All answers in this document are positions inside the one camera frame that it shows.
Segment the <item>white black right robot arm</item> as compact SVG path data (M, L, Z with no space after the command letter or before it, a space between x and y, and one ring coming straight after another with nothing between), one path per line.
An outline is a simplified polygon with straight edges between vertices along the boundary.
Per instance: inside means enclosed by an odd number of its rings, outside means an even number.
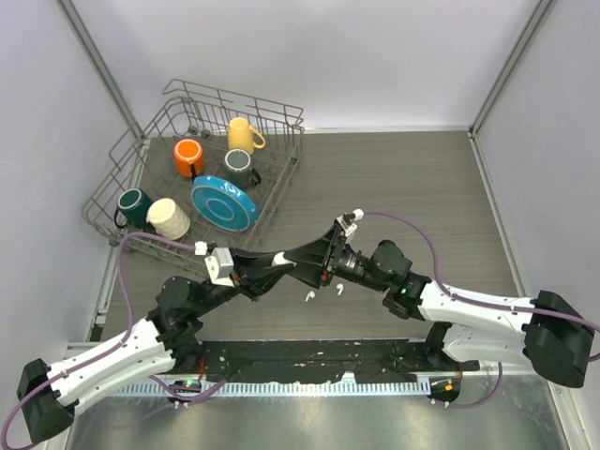
M321 238L277 254L290 276L319 289L338 277L384 293L383 305L400 319L434 325L423 348L436 370L454 362L490 361L532 368L546 380L570 388L585 383L594 329L559 294L496 296L443 283L438 276L413 272L412 262L391 240L370 256L350 241L360 211L337 217Z

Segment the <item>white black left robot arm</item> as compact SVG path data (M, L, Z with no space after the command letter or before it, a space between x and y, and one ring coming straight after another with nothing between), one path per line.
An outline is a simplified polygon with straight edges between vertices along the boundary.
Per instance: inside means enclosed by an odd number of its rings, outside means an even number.
M139 379L192 372L201 346L200 317L237 295L256 299L297 266L284 252L248 252L203 241L191 247L207 268L202 282L175 277L164 283L157 307L124 332L92 349L50 364L38 358L22 370L16 411L31 444L68 429L77 415Z

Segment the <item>white earbud charging case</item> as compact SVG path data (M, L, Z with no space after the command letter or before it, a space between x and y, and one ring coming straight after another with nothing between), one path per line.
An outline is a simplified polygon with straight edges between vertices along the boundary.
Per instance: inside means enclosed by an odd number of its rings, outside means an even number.
M294 262L288 260L285 257L285 253L284 252L279 252L277 253L272 260L272 265L273 266L282 266L282 265L286 265L286 264L291 264L294 265Z

